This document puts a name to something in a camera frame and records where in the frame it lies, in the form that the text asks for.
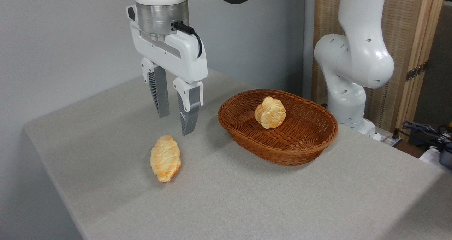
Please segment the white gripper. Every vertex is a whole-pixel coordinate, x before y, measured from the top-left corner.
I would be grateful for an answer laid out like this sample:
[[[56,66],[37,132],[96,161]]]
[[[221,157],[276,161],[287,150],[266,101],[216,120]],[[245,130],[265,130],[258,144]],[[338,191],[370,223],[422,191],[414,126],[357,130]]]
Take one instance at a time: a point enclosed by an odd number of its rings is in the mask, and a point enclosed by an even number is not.
[[[137,52],[142,55],[141,66],[145,83],[160,118],[170,114],[166,71],[177,78],[173,85],[177,92],[182,135],[194,131],[199,108],[204,105],[203,84],[208,75],[204,44],[195,36],[178,31],[165,41],[148,41],[136,22],[130,21],[131,36]]]

